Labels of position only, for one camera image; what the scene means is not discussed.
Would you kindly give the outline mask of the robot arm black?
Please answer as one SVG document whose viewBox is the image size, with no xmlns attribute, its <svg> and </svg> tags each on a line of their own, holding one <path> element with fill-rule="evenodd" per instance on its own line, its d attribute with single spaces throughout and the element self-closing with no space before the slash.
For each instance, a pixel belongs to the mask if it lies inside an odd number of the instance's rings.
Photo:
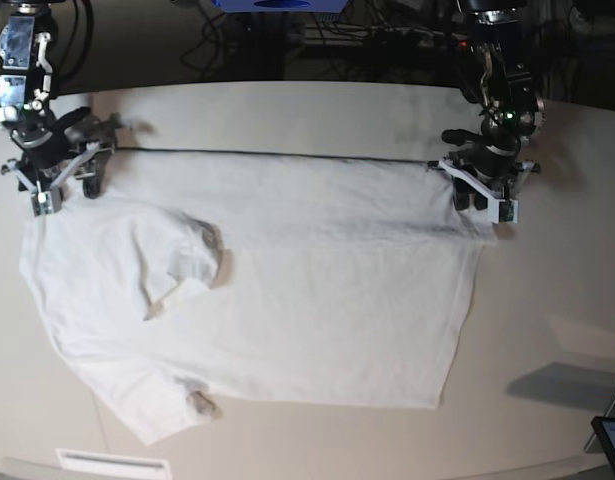
<svg viewBox="0 0 615 480">
<path fill-rule="evenodd" d="M 518 220 L 517 195 L 539 164 L 520 159 L 543 121 L 516 10 L 523 1 L 452 1 L 443 15 L 445 46 L 466 100 L 480 109 L 478 131 L 447 129 L 452 146 L 431 168 L 450 176 L 456 210 L 473 208 L 493 224 Z"/>
<path fill-rule="evenodd" d="M 117 147 L 116 117 L 98 118 L 80 106 L 57 115 L 51 103 L 61 86 L 80 72 L 93 43 L 95 15 L 89 1 L 74 4 L 74 20 L 85 27 L 82 50 L 70 70 L 54 61 L 52 51 L 59 27 L 50 1 L 13 1 L 0 34 L 0 128 L 20 155 L 4 162 L 3 175 L 12 174 L 21 192 L 37 207 L 55 212 L 70 178 L 83 194 L 95 199 L 102 192 L 105 167 Z"/>
</svg>

